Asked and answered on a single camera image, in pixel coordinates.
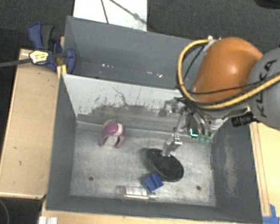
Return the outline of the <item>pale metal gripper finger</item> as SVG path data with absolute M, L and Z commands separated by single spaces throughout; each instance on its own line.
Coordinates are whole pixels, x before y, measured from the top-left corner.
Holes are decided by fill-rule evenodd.
M 171 148 L 170 151 L 175 151 L 178 147 L 182 146 L 183 143 L 179 137 L 179 135 L 175 135 L 173 136 L 173 141 L 171 143 Z
M 172 151 L 172 147 L 174 145 L 174 137 L 168 137 L 164 143 L 162 155 L 163 156 L 170 156 L 170 152 Z

